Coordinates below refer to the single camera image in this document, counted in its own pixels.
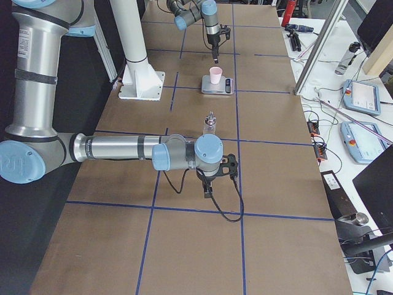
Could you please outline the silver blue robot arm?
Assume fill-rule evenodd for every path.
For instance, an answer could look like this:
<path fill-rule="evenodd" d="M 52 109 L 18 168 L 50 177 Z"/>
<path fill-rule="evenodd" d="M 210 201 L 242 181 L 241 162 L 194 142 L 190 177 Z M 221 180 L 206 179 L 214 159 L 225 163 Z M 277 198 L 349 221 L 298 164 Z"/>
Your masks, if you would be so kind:
<path fill-rule="evenodd" d="M 123 99 L 158 101 L 165 73 L 148 61 L 137 1 L 109 1 L 125 54 Z M 212 57 L 218 63 L 220 37 L 230 39 L 230 28 L 219 23 L 215 1 L 166 1 L 179 30 L 204 21 Z M 181 135 L 85 136 L 57 133 L 52 127 L 61 38 L 95 34 L 94 1 L 12 1 L 19 23 L 15 69 L 15 106 L 12 124 L 1 142 L 1 177 L 26 184 L 63 165 L 85 160 L 146 160 L 157 171 L 197 170 L 205 194 L 206 177 L 223 176 L 223 144 L 216 135 L 196 142 Z"/>
<path fill-rule="evenodd" d="M 174 23 L 181 31 L 203 20 L 208 44 L 211 45 L 212 59 L 215 64 L 218 64 L 221 26 L 218 21 L 216 2 L 167 0 L 166 6 L 174 15 Z"/>

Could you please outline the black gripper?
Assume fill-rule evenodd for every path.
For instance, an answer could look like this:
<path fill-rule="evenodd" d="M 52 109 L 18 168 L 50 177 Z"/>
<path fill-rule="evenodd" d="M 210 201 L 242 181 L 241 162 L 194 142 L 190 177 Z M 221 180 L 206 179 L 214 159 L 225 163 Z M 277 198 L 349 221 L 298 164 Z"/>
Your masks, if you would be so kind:
<path fill-rule="evenodd" d="M 219 63 L 220 34 L 207 34 L 208 43 L 211 45 L 212 59 L 215 64 Z"/>
<path fill-rule="evenodd" d="M 204 198 L 206 199 L 211 199 L 213 196 L 211 182 L 217 178 L 218 172 L 218 168 L 213 171 L 203 171 L 200 168 L 196 169 L 196 175 L 198 179 L 203 183 Z"/>

